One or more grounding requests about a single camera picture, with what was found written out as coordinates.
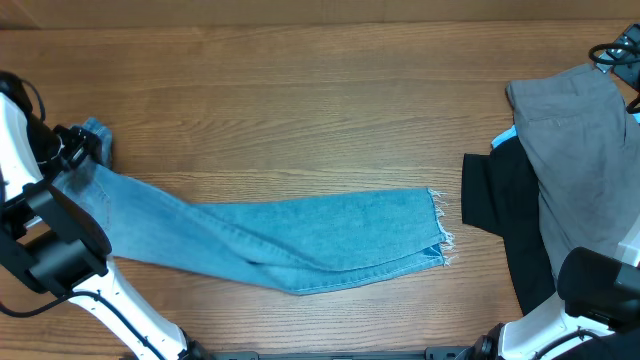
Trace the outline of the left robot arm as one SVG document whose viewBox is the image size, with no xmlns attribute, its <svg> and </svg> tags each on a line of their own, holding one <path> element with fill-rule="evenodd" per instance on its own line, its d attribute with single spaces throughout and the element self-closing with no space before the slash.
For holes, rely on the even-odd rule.
<svg viewBox="0 0 640 360">
<path fill-rule="evenodd" d="M 1 74 L 1 264 L 35 293 L 54 300 L 33 317 L 71 302 L 105 325 L 138 359 L 207 359 L 210 354 L 160 315 L 130 285 L 98 223 L 53 184 L 101 140 L 82 127 L 49 128 L 36 88 Z"/>
</svg>

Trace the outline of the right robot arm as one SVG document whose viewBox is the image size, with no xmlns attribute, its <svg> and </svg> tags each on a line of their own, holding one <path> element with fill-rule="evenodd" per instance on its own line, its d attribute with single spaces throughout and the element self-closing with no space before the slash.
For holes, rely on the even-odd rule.
<svg viewBox="0 0 640 360">
<path fill-rule="evenodd" d="M 522 310 L 464 359 L 639 355 L 639 28 L 563 73 L 514 80 L 513 125 L 463 158 L 462 219 L 500 236 Z"/>
</svg>

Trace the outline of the light blue denim jeans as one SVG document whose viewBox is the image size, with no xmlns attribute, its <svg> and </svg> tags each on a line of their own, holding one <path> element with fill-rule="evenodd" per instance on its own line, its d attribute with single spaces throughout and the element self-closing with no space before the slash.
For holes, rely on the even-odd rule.
<svg viewBox="0 0 640 360">
<path fill-rule="evenodd" d="M 111 168 L 112 133 L 56 187 L 101 226 L 118 257 L 311 295 L 447 263 L 454 237 L 428 188 L 266 203 L 188 203 Z"/>
</svg>

